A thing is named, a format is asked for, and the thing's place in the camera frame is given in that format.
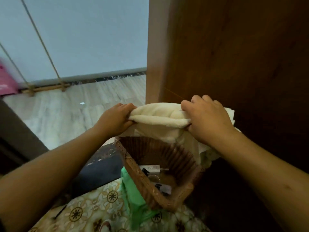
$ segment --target person's left arm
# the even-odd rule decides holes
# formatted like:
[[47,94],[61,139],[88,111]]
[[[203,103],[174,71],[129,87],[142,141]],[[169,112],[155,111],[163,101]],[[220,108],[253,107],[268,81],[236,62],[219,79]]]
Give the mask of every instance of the person's left arm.
[[77,138],[46,152],[0,180],[0,219],[6,231],[29,229],[109,139],[124,132],[133,104],[117,104]]

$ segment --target person's left hand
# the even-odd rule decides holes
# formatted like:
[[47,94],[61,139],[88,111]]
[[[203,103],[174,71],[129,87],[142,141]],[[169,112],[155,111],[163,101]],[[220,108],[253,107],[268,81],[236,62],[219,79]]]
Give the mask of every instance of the person's left hand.
[[136,106],[132,103],[118,103],[102,114],[93,129],[107,139],[118,136],[134,124],[133,121],[128,120],[128,117],[130,112],[135,108]]

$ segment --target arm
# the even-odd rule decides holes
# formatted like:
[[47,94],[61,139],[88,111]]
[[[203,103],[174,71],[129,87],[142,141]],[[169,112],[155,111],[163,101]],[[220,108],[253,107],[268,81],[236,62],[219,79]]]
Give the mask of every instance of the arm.
[[6,230],[25,231],[40,219],[98,148],[133,124],[127,115],[134,108],[117,104],[79,137],[5,175],[0,180],[0,218]]
[[191,118],[188,130],[211,145],[247,180],[288,231],[308,231],[309,175],[259,147],[232,125],[223,106],[195,95],[181,107]]

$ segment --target floral pattern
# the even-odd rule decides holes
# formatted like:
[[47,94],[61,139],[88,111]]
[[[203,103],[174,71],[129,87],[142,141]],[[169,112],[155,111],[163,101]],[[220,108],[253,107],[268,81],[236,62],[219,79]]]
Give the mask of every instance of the floral pattern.
[[[130,220],[121,192],[121,179],[90,191],[63,206],[48,211],[30,230],[40,231],[83,231],[83,232],[129,232]],[[162,210],[143,222],[140,232],[149,231],[209,231],[185,205],[176,213]]]

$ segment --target tile floor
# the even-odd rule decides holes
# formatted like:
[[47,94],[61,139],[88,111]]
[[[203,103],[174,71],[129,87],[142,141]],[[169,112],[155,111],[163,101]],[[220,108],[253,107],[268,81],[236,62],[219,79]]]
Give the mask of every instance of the tile floor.
[[106,109],[119,102],[144,105],[145,92],[146,75],[140,75],[73,85],[65,92],[38,92],[34,97],[10,95],[4,101],[47,148],[54,149],[91,128]]

